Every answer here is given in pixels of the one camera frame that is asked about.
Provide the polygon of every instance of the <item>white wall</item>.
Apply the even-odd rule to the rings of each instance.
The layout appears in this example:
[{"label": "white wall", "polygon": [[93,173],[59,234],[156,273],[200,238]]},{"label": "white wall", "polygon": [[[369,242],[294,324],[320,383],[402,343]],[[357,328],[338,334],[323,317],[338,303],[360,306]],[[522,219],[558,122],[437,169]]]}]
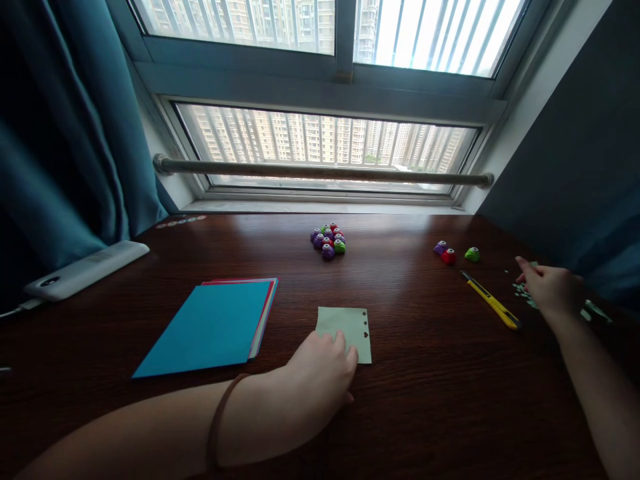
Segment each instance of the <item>white wall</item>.
[{"label": "white wall", "polygon": [[560,264],[640,187],[639,25],[612,2],[478,210]]},{"label": "white wall", "polygon": [[[147,138],[147,144],[149,145],[149,154],[151,155],[151,158],[153,158],[156,153],[162,153],[163,155],[171,158],[171,152],[163,142],[160,134],[157,132],[147,110],[141,105],[139,105],[138,110],[140,112],[142,126],[145,130],[145,136]],[[184,176],[179,174],[170,175],[168,177],[164,175],[156,175],[178,210],[186,207],[195,200]]]},{"label": "white wall", "polygon": [[[483,154],[481,171],[492,172],[496,180],[500,178],[610,4],[611,0],[576,0],[526,88],[510,102],[505,120],[494,134],[496,138]],[[469,213],[478,212],[491,190],[470,189],[462,208]]]}]

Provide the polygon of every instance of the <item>wooden desk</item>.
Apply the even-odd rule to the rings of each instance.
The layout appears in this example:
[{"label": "wooden desk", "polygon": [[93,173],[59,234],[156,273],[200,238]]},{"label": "wooden desk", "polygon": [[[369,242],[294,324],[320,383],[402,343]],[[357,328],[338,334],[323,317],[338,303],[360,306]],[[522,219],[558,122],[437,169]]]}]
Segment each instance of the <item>wooden desk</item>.
[{"label": "wooden desk", "polygon": [[[311,230],[328,221],[344,229],[349,249],[332,262],[309,242]],[[433,253],[441,239],[457,250],[455,267]],[[0,377],[3,476],[128,403],[284,364],[322,305],[369,310],[373,364],[358,368],[355,403],[296,452],[228,477],[605,478],[551,332],[514,295],[514,256],[536,256],[488,221],[208,215],[138,240],[151,248],[144,258],[64,302],[0,324],[0,365],[13,368]],[[480,249],[478,264],[462,258],[471,246]],[[523,330],[508,330],[460,268]],[[281,282],[255,361],[131,379],[194,286],[273,276]],[[604,336],[624,365],[637,360],[635,329],[609,327]]]}]

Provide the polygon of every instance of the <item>curtain rod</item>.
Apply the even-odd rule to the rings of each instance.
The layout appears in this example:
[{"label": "curtain rod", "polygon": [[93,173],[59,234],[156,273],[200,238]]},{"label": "curtain rod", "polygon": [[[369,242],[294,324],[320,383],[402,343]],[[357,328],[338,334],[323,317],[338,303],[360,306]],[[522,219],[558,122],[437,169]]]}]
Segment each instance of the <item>curtain rod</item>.
[{"label": "curtain rod", "polygon": [[490,187],[492,173],[460,175],[457,173],[416,173],[349,167],[298,167],[265,163],[224,163],[172,160],[158,153],[153,158],[155,170],[162,175],[202,173],[208,175],[246,175],[248,177],[288,177],[321,180],[379,181],[394,183],[431,183],[439,185],[476,185]]}]

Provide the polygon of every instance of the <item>window frame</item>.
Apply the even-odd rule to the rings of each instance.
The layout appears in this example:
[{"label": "window frame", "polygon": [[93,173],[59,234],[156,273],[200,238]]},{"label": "window frame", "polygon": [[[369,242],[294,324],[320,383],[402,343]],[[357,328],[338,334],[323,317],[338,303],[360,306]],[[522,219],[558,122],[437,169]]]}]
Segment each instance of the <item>window frame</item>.
[{"label": "window frame", "polygon": [[[129,0],[107,0],[108,8],[137,78],[137,93],[148,96],[153,114],[164,122],[172,153],[196,161],[174,101],[228,107],[294,111],[313,115],[360,117],[478,127],[480,132],[460,173],[477,173],[482,148],[500,122],[509,83],[548,6],[554,0],[529,0],[493,78],[386,67],[353,62],[356,7],[360,0],[336,1],[335,55],[279,50],[149,35]],[[398,201],[453,205],[468,189],[443,194],[354,193],[216,186],[204,175],[189,184],[199,199],[287,199],[308,201]]]}]

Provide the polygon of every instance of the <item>stack of colored paper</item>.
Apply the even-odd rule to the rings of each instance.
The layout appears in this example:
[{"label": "stack of colored paper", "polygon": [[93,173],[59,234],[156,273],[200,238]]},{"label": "stack of colored paper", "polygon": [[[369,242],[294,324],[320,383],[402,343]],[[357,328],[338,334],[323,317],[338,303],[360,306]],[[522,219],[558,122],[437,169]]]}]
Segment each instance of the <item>stack of colored paper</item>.
[{"label": "stack of colored paper", "polygon": [[278,278],[194,288],[133,377],[245,363],[260,352]]}]

